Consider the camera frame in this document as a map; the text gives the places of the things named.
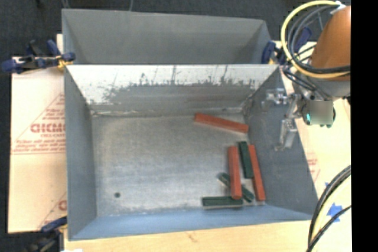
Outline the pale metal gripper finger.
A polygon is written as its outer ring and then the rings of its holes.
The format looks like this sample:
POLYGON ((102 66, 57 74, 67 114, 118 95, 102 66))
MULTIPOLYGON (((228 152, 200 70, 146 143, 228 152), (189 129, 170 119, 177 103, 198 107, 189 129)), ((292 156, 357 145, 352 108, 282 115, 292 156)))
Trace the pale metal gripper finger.
POLYGON ((263 111, 268 111, 271 106, 285 106, 288 104, 288 95, 284 88, 267 89, 260 106, 263 111))
POLYGON ((297 128, 294 119, 285 118, 280 122, 279 140, 275 145, 275 150, 291 149, 296 138, 297 128))

